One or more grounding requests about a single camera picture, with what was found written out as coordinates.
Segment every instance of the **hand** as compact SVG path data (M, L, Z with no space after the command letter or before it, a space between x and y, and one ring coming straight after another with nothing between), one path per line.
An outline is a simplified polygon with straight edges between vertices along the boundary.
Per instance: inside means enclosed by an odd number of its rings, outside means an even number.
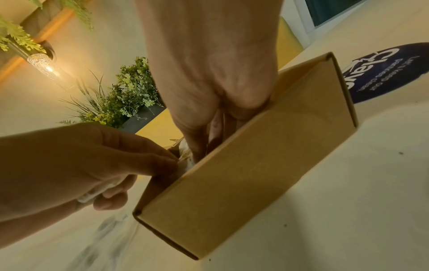
M259 113L277 78L282 0L136 0L150 68L195 160Z
M0 138L0 221L66 205L99 184L125 178L94 202L125 205L136 175L169 174L176 158L149 139L97 124L78 124Z

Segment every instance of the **lamp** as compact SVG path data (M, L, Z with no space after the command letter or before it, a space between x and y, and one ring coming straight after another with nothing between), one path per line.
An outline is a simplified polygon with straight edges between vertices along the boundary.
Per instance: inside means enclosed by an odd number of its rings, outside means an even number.
M13 40L9 43L9 48L12 51L25 59L46 77L53 80L57 85L68 92L77 90L77 81L53 61L55 58L55 52L50 44L45 42L42 43L42 46L46 50L47 54L28 51Z

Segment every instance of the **dark blue sticker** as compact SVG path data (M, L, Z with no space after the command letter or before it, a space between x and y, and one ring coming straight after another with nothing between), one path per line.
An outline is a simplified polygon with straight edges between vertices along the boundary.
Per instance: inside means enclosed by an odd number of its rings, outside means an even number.
M429 72L429 42L402 45L353 60L344 78L355 104L401 88Z

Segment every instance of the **window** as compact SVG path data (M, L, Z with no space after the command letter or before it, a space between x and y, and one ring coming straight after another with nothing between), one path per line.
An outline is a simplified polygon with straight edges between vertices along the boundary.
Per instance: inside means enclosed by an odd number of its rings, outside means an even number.
M314 26L319 26L361 0L305 0Z

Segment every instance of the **open box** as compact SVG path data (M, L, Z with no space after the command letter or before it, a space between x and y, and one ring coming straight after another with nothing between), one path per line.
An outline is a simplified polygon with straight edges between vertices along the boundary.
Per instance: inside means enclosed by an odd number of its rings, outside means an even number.
M203 258L357 126L333 54L284 70L261 114L178 180L152 178L134 217L189 257Z

